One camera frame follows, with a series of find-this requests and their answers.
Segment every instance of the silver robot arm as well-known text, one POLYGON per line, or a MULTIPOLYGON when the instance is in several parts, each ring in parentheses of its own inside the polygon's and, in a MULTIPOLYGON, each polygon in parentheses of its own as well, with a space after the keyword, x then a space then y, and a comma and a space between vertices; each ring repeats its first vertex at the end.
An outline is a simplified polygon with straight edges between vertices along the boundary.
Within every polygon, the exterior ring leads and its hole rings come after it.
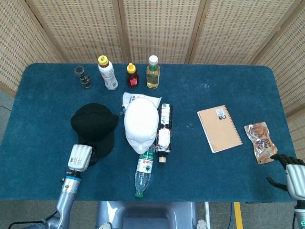
POLYGON ((273 155, 272 159, 278 160, 285 169, 287 185, 279 184, 267 177, 271 185, 287 191, 295 199, 295 217, 300 229, 305 229, 305 163, 303 160, 284 154, 273 155))
POLYGON ((60 217, 49 217, 41 223, 31 225, 25 229, 68 229, 70 225, 70 213, 72 205, 81 183, 81 172, 87 170, 92 154, 92 147, 85 145, 74 145, 71 151, 67 172, 61 188, 56 209, 60 217))

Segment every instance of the red label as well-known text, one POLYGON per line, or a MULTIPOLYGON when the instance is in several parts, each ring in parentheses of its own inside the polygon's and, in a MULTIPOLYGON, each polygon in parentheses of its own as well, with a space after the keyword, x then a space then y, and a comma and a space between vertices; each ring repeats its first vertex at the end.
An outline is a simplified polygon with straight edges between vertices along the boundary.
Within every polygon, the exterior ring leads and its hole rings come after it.
POLYGON ((130 85, 131 86, 137 85, 137 84, 138 84, 137 78, 134 78, 134 79, 130 80, 130 85))

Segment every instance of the blue tablecloth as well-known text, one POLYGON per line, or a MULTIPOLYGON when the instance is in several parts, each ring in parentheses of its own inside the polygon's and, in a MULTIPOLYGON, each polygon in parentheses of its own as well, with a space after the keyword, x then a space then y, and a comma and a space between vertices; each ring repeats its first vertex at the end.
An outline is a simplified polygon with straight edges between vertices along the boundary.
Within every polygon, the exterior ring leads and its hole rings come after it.
POLYGON ((161 64, 160 86, 146 87, 146 64, 136 64, 140 84, 127 85, 126 64, 114 64, 119 86, 108 91, 97 64, 83 64, 92 79, 82 88, 77 64, 28 66, 0 146, 0 199, 57 199, 73 144, 70 118, 83 105, 101 103, 119 116, 112 152, 82 174, 78 200, 135 200, 138 155, 123 125, 124 92, 162 97, 173 105, 172 150, 155 157, 143 201, 291 201, 266 180, 285 183, 278 162, 258 165, 244 126, 266 122, 278 153, 295 156, 272 71, 264 66, 161 64), (197 111, 226 105, 243 145, 212 153, 197 111))

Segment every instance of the snack bag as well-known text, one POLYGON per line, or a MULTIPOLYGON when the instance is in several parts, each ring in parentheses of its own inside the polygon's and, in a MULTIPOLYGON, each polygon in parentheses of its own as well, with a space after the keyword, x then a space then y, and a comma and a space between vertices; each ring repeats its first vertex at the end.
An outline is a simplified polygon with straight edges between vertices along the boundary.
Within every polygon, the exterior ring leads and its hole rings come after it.
POLYGON ((270 157, 277 153, 277 148, 270 139, 267 124, 263 122, 246 125, 244 130, 252 141, 257 163, 264 164, 274 161, 270 157))

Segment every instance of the spiral notebook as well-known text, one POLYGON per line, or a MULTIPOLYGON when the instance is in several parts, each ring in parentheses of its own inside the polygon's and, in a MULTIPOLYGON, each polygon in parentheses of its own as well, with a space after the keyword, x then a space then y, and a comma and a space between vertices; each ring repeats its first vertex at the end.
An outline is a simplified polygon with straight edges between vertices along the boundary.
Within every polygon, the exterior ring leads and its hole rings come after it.
POLYGON ((213 153, 243 144, 225 105, 197 113, 213 153))

